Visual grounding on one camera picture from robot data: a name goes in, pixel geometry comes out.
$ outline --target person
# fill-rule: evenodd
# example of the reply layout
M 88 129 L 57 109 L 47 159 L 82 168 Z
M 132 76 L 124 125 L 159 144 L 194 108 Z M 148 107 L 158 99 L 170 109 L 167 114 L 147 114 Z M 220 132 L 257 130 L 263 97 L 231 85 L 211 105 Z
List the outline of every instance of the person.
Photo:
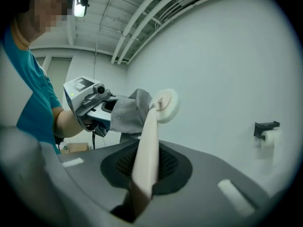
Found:
M 58 21 L 66 19 L 71 12 L 72 3 L 73 0 L 29 0 L 28 6 L 22 4 L 20 11 L 9 20 L 1 37 L 2 50 L 9 59 L 8 65 L 1 62 L 1 66 L 5 66 L 6 70 L 13 66 L 18 73 L 15 77 L 23 80 L 24 86 L 18 89 L 20 98 L 31 91 L 15 126 L 32 134 L 38 141 L 52 144 L 57 154 L 60 152 L 55 145 L 54 135 L 68 138 L 77 135 L 83 128 L 72 111 L 65 111 L 60 105 L 49 78 L 45 76 L 29 46 L 56 26 Z M 8 121 L 16 114 L 18 113 L 12 113 L 4 125 L 11 126 Z

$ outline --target gray cloth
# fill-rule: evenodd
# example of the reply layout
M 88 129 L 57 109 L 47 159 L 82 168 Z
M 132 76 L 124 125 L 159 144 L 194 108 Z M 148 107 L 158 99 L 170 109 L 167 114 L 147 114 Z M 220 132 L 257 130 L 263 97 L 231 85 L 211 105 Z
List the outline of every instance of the gray cloth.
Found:
M 110 130 L 122 133 L 120 142 L 141 136 L 151 100 L 148 92 L 137 89 L 128 98 L 116 102 L 111 113 Z

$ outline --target white handle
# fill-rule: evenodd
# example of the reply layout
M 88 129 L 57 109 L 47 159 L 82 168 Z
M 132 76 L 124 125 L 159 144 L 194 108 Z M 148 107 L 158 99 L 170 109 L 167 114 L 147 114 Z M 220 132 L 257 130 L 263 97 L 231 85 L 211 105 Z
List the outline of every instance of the white handle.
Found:
M 152 198 L 152 186 L 158 180 L 159 138 L 157 111 L 147 114 L 132 172 L 131 197 L 136 216 Z

